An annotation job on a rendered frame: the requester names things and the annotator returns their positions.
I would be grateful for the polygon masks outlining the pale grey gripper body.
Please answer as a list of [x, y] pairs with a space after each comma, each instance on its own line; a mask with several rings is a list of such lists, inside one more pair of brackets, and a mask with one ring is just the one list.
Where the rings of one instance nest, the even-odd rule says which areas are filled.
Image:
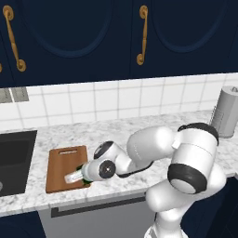
[[64, 176], [65, 182], [67, 184], [75, 183], [83, 178], [84, 177], [81, 170], [73, 171], [72, 173]]

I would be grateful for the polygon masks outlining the green sponge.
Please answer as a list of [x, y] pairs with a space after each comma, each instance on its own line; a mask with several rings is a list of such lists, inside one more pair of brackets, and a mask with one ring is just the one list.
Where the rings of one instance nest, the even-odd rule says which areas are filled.
[[[76, 171], [81, 170], [82, 167], [83, 167], [83, 165], [79, 165], [78, 167], [76, 167]], [[92, 181], [88, 181], [88, 180], [86, 180], [84, 178], [82, 178], [82, 181], [83, 181], [84, 185], [92, 183]]]

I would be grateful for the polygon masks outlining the brown wooden cutting board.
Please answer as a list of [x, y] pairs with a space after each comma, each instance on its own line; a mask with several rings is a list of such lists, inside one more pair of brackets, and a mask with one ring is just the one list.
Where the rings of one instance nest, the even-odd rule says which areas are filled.
[[53, 149], [49, 151], [46, 176], [46, 193], [65, 192], [88, 188], [82, 180], [66, 183], [64, 176], [87, 162], [86, 146]]

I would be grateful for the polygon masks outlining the grey dishwasher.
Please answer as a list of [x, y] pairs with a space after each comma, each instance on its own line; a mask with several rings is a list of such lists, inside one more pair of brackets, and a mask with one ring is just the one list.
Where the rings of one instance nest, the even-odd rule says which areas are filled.
[[[59, 211], [140, 196], [144, 194], [138, 193], [83, 204], [60, 206]], [[51, 209], [38, 212], [46, 238], [143, 238], [145, 231], [154, 221], [154, 213], [145, 201], [57, 218], [51, 217]]]

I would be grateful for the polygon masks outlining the black sink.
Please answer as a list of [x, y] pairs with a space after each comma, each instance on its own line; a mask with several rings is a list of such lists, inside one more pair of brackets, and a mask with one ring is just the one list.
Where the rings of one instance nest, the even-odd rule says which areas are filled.
[[25, 193], [37, 131], [0, 134], [0, 197]]

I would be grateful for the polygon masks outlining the navy base cupboard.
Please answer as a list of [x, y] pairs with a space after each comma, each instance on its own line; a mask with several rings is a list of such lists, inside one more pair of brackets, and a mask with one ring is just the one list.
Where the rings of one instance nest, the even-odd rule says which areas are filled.
[[38, 212], [0, 218], [0, 238], [46, 238]]
[[181, 228], [189, 238], [238, 238], [238, 179], [228, 178], [220, 192], [195, 202]]

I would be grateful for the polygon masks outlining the grey wall socket plate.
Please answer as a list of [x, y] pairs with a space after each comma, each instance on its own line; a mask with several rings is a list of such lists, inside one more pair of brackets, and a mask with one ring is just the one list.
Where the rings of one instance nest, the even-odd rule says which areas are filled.
[[8, 88], [0, 88], [0, 103], [10, 103], [12, 101]]
[[28, 101], [28, 92], [27, 88], [24, 87], [12, 87], [11, 92], [13, 95], [13, 99], [15, 102], [23, 102], [23, 101]]

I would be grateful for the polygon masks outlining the navy wall cupboard door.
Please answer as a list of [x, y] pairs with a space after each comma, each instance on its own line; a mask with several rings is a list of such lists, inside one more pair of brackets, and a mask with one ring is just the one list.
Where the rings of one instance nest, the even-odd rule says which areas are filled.
[[[148, 7], [145, 61], [139, 66]], [[133, 78], [238, 71], [238, 0], [133, 0]]]
[[[3, 6], [26, 63], [20, 72]], [[3, 36], [14, 86], [126, 79], [130, 74], [133, 0], [0, 0]]]
[[5, 48], [1, 32], [0, 32], [0, 63], [2, 64], [3, 68], [2, 72], [0, 73], [0, 88], [13, 87], [15, 85], [15, 82], [13, 80], [7, 56], [7, 50]]

